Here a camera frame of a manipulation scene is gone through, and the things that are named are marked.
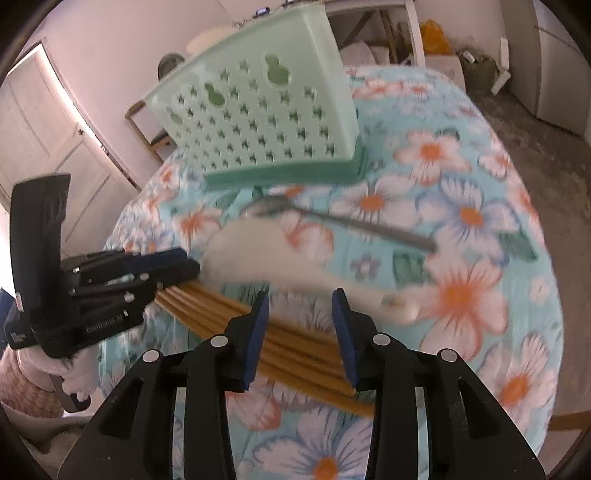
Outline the white gloved left hand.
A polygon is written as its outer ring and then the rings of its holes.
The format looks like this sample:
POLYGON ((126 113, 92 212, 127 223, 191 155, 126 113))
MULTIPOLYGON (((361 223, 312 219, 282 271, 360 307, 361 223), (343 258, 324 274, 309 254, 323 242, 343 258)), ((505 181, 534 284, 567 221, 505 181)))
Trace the white gloved left hand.
POLYGON ((39 346, 20 349, 16 353, 22 374, 36 387, 53 392, 52 377, 62 379, 61 389, 65 394, 75 394, 82 402, 98 387, 97 345, 80 350, 71 359, 54 359, 47 356, 39 346))

